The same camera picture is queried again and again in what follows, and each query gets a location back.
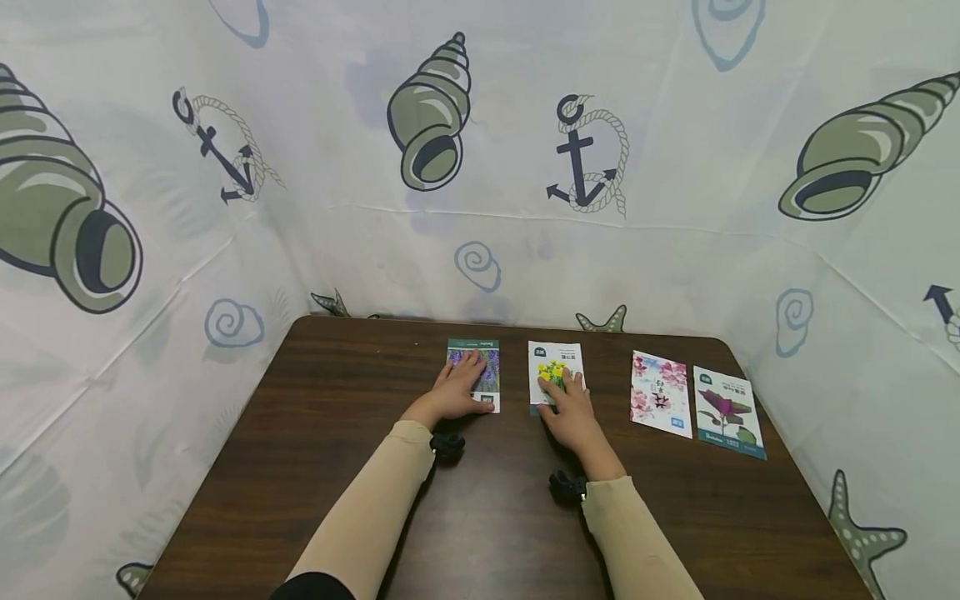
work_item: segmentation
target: wooden table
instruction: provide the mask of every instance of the wooden table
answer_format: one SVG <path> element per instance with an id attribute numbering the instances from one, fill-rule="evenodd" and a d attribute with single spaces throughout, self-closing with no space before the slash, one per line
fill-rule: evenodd
<path id="1" fill-rule="evenodd" d="M 447 338 L 500 341 L 502 413 L 462 426 L 466 453 L 424 485 L 382 598 L 612 597 L 579 511 L 547 488 L 573 465 L 529 414 L 536 340 L 583 345 L 597 418 L 707 600 L 869 599 L 762 408 L 766 462 L 630 422 L 632 350 L 743 376 L 722 342 L 329 317 L 294 324 L 140 598 L 265 599 Z"/>

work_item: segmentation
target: green label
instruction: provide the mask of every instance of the green label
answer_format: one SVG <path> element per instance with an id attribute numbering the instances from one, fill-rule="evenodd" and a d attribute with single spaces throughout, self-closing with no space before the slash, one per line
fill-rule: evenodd
<path id="1" fill-rule="evenodd" d="M 737 438 L 728 438 L 727 436 L 703 429 L 697 429 L 697 437 L 701 442 L 723 446 L 740 454 L 747 454 L 764 461 L 767 460 L 767 451 L 756 444 L 747 444 L 746 442 L 740 442 Z"/>
<path id="2" fill-rule="evenodd" d="M 486 348 L 499 349 L 500 343 L 496 340 L 455 340 L 446 341 L 447 348 Z"/>

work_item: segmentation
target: fabric backdrop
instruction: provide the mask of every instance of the fabric backdrop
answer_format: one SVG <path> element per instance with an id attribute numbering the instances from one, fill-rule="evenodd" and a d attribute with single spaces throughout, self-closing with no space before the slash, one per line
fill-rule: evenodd
<path id="1" fill-rule="evenodd" d="M 133 597 L 308 312 L 720 338 L 875 598 L 960 596 L 960 5 L 0 14 L 5 598 Z"/>

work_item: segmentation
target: pink flower seed packet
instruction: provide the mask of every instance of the pink flower seed packet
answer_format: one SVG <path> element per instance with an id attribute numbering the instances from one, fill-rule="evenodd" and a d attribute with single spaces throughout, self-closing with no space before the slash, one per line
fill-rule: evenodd
<path id="1" fill-rule="evenodd" d="M 686 365 L 634 350 L 631 371 L 630 420 L 693 438 Z"/>

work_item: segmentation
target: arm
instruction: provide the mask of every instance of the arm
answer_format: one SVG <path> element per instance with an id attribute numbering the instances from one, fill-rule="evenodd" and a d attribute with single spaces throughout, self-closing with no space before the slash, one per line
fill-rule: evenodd
<path id="1" fill-rule="evenodd" d="M 401 420 L 327 513 L 288 579 L 333 576 L 357 600 L 373 599 L 420 485 L 433 467 L 432 434 Z"/>
<path id="2" fill-rule="evenodd" d="M 584 519 L 607 563 L 617 600 L 703 600 L 670 542 L 634 488 L 593 416 L 579 373 L 564 370 L 566 392 L 540 380 L 558 414 L 539 408 L 558 442 L 573 450 L 587 475 Z"/>
<path id="3" fill-rule="evenodd" d="M 403 524 L 433 467 L 434 427 L 442 419 L 493 409 L 468 395 L 485 367 L 479 352 L 468 353 L 456 367 L 446 364 L 433 390 L 400 417 L 330 509 L 272 599 L 376 598 Z"/>

